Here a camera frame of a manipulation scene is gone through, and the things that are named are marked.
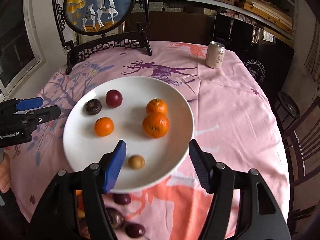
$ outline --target mandarin orange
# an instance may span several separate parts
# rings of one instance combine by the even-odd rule
[[[168,111],[168,106],[166,102],[164,102],[162,99],[159,99],[159,98],[151,100],[146,107],[147,114],[151,112],[166,114],[167,111]]]
[[[102,117],[94,125],[94,132],[98,136],[107,136],[113,132],[113,121],[108,117]]]
[[[164,136],[170,127],[170,123],[165,114],[152,112],[142,121],[142,128],[147,135],[153,138]]]

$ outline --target pink tablecloth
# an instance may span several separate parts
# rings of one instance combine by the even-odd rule
[[[151,47],[153,56],[124,48],[98,52],[77,64],[69,76],[62,68],[39,92],[45,106],[60,106],[60,118],[40,125],[32,142],[9,151],[12,189],[27,220],[56,172],[71,172],[62,135],[72,107],[92,88],[132,75],[154,77],[177,88],[190,103],[202,150],[234,170],[258,169],[287,218],[290,188],[280,132],[266,96],[239,58],[226,51],[222,68],[214,70],[204,65],[206,46],[154,41]],[[105,201],[128,220],[143,224],[150,240],[196,240],[211,199],[200,187],[188,156],[163,182],[133,193],[130,205]],[[238,202],[235,191],[227,237],[235,232]],[[124,233],[117,235],[128,239]]]

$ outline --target aluminum can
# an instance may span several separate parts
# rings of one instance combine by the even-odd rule
[[[215,41],[211,41],[208,45],[205,64],[210,68],[221,68],[225,53],[224,45]]]

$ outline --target fallen fruit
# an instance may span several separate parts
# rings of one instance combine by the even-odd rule
[[[89,234],[89,229],[88,229],[88,225],[85,219],[80,219],[79,220],[79,227],[80,227],[80,231],[81,231],[81,235],[83,237],[86,237],[88,239],[90,238],[90,234]]]
[[[146,112],[147,114],[152,112],[166,114],[168,112],[168,106],[162,99],[156,98],[147,104]]]
[[[106,103],[110,108],[116,108],[122,103],[122,95],[118,90],[110,90],[106,95]]]
[[[147,135],[153,138],[164,136],[169,130],[170,124],[165,114],[150,113],[142,121],[142,128]]]
[[[98,99],[91,99],[85,104],[85,110],[89,115],[99,114],[101,109],[102,105]]]
[[[98,136],[107,136],[113,132],[113,121],[108,117],[102,117],[94,125],[94,132]]]
[[[140,224],[129,224],[125,227],[125,233],[131,238],[139,238],[145,235],[146,229]]]
[[[129,158],[128,164],[131,168],[138,170],[143,168],[146,162],[142,156],[134,155]]]
[[[120,228],[124,223],[124,217],[123,215],[114,208],[106,208],[108,217],[111,222],[111,226],[113,229]]]
[[[119,205],[128,205],[131,203],[131,197],[129,194],[113,194],[112,199]]]
[[[84,211],[79,208],[77,209],[77,215],[78,215],[78,218],[85,218]]]

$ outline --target purple deer pattern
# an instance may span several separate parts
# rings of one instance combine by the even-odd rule
[[[192,74],[187,74],[187,73],[183,73],[180,72],[179,70],[186,70],[186,69],[196,69],[197,67],[193,67],[193,68],[171,68],[171,67],[167,67],[167,66],[163,66],[163,65],[155,65],[155,62],[149,62],[149,63],[144,63],[142,60],[141,61],[137,61],[135,63],[131,63],[131,65],[129,66],[124,66],[126,69],[128,70],[134,70],[132,72],[122,72],[123,75],[128,75],[128,74],[132,74],[132,73],[136,73],[144,68],[153,68],[152,71],[152,75],[151,77],[162,80],[168,84],[172,84],[175,86],[180,86],[183,84],[187,84],[187,83],[191,83],[193,81],[195,81],[196,79],[191,79],[189,81],[186,82],[178,82],[176,80],[172,80],[171,76],[172,73],[175,74],[181,74],[181,75],[187,75],[189,77],[192,76],[196,76],[196,75],[192,75]]]

